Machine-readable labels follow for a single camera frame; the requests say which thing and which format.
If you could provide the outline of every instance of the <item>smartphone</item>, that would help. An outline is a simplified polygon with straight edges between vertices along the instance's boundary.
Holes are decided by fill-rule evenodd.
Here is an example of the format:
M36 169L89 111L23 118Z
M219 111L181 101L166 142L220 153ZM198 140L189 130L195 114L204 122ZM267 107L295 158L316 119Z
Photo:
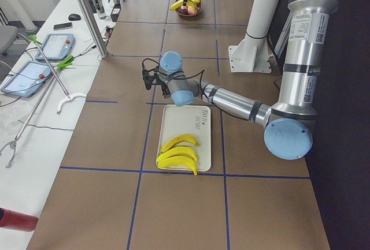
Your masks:
M57 24L54 25L54 30L57 31L59 29L70 29L72 27L72 22Z

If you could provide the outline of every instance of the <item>white desk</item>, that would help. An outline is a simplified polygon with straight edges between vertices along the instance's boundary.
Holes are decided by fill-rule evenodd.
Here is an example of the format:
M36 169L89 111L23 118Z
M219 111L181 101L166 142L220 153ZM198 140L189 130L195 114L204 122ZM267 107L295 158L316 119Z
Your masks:
M115 23L110 19L113 1L108 3L108 0L103 0L103 4L107 18L100 20L96 14L94 16L99 30L104 34L105 27L107 25L113 27ZM82 16L80 21L74 21L72 29L53 31L53 25L68 22L68 16L71 13L82 15L77 0L61 0L37 33L37 38L38 41L42 42L48 33L73 33L76 42L71 54L76 56L94 42L84 17ZM32 47L35 47L33 43L28 46L28 48ZM34 57L36 53L37 51L32 51L31 55ZM23 54L15 64L13 71L18 71L28 60L30 60L29 56L26 53ZM86 55L76 58L73 65L60 73L60 79L71 94L77 92L87 94L99 64L100 56L98 49L95 48ZM22 126L18 120L24 122L39 99L42 89L29 99L21 98L8 106L0 107L0 148L14 140ZM64 104L61 114L57 115L58 102L64 97L61 87L54 82L29 123L73 130L85 103L85 98L77 98L71 103ZM0 95L0 101L3 105L15 99L17 99L16 96ZM72 136L73 131L71 130L52 130L27 126L17 142L13 167L9 169L5 166L12 157L13 150L7 147L3 151L0 157L0 207L37 217L41 214ZM24 250L32 234L33 232L26 233L0 228L0 249Z

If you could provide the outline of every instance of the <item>computer mouse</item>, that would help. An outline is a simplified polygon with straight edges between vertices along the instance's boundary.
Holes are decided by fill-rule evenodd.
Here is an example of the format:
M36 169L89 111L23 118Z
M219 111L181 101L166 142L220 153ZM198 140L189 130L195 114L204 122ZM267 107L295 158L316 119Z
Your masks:
M78 20L81 20L81 16L79 16L78 14L76 13L72 13L68 16L68 20L69 21L78 21Z

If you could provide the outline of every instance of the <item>office chair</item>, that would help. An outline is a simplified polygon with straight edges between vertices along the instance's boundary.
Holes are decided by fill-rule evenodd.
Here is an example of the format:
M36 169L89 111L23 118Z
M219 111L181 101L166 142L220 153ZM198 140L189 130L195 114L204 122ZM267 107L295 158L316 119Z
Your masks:
M6 50L14 43L18 38L23 38L27 43L31 41L21 33L18 33L18 28L14 26L0 26L0 53L4 56L7 55Z

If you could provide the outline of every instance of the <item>red cylinder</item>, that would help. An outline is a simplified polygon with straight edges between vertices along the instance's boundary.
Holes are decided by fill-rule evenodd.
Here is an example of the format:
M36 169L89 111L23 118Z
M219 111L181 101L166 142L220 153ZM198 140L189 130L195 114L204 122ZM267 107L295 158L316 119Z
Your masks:
M0 208L0 227L6 229L31 232L35 230L38 220L33 215Z

